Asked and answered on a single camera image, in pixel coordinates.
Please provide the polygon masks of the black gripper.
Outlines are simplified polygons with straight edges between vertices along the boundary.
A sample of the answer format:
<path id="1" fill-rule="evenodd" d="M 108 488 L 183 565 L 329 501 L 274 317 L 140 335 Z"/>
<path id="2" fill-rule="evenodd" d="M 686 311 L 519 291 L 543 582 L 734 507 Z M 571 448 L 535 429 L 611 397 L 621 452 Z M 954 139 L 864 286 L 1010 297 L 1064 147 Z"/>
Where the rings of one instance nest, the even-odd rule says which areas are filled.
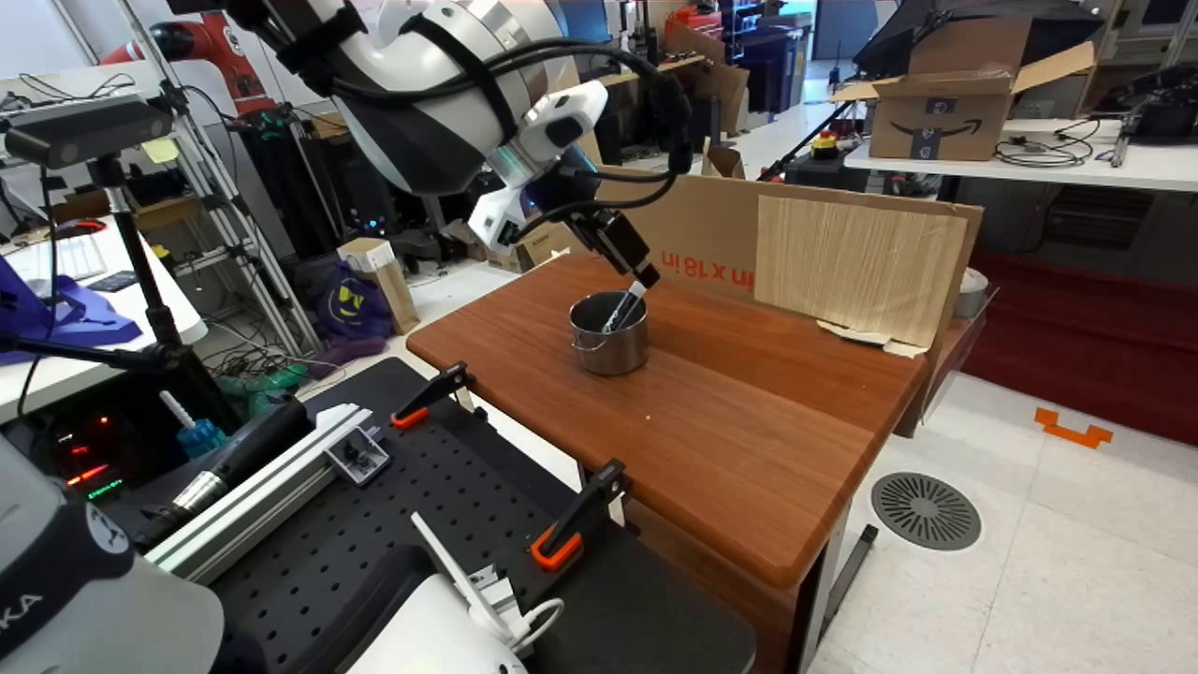
<path id="1" fill-rule="evenodd" d="M 573 235 L 601 252 L 615 270 L 630 270 L 630 276 L 646 287 L 661 286 L 661 270 L 652 252 L 646 246 L 642 232 L 621 208 L 608 206 L 558 206 L 556 222 L 571 223 Z"/>

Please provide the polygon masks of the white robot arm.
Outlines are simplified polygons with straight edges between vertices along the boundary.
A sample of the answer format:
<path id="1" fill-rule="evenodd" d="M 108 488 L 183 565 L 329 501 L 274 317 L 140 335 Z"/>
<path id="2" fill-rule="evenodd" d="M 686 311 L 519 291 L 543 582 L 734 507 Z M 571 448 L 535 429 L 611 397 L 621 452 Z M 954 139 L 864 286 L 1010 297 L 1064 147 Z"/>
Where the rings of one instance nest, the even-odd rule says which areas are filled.
<path id="1" fill-rule="evenodd" d="M 637 291 L 661 282 L 630 223 L 633 201 L 602 201 L 578 142 L 601 124 L 602 77 L 558 86 L 573 55 L 626 62 L 646 86 L 668 77 L 642 55 L 563 33 L 551 0 L 385 0 L 366 23 L 358 0 L 170 0 L 225 10 L 269 45 L 313 94 L 339 104 L 366 162 L 410 194 L 455 194 L 485 174 L 496 187 L 470 215 L 487 246 L 515 246 L 546 222 L 573 230 Z"/>

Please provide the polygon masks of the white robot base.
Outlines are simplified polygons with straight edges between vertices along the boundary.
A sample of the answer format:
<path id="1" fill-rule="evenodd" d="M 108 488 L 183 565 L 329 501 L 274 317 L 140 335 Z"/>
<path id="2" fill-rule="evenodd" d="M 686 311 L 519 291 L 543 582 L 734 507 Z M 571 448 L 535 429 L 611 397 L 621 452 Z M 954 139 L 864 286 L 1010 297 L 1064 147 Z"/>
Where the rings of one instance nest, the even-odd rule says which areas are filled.
<path id="1" fill-rule="evenodd" d="M 223 599 L 0 441 L 0 674 L 212 674 Z"/>

